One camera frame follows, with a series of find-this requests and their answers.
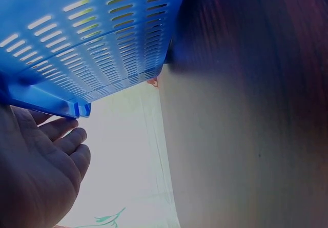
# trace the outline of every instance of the blue plastic basket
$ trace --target blue plastic basket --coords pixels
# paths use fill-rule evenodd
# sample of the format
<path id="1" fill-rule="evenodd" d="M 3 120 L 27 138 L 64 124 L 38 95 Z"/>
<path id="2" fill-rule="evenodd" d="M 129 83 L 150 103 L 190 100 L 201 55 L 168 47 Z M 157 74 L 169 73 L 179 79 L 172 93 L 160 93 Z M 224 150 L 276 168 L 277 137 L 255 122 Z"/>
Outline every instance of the blue plastic basket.
<path id="1" fill-rule="evenodd" d="M 182 0 L 0 0 L 0 100 L 88 117 L 156 77 Z"/>

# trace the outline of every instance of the palm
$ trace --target palm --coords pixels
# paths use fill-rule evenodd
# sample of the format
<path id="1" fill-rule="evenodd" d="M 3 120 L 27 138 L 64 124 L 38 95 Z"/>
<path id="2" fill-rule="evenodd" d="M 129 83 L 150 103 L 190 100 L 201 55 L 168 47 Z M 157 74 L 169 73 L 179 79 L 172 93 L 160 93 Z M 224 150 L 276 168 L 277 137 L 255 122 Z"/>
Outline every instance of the palm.
<path id="1" fill-rule="evenodd" d="M 72 207 L 90 163 L 76 120 L 0 106 L 0 227 L 53 227 Z"/>

